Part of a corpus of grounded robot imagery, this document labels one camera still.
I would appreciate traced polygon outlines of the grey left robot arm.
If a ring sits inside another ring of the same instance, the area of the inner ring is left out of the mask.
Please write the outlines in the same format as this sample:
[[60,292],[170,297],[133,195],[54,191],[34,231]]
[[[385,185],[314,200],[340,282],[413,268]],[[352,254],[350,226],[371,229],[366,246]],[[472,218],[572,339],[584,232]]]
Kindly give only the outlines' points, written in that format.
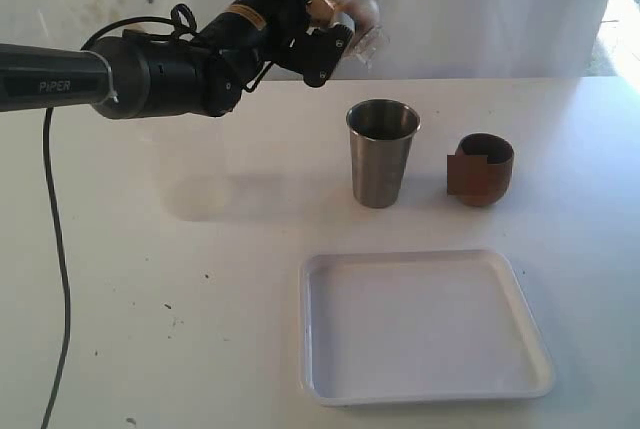
[[203,29],[176,5],[166,35],[117,21],[78,52],[4,44],[4,112],[89,104],[113,120],[186,113],[221,117],[254,91],[274,65],[302,75],[310,87],[328,80],[341,55],[328,32],[313,28],[312,0],[235,0]]

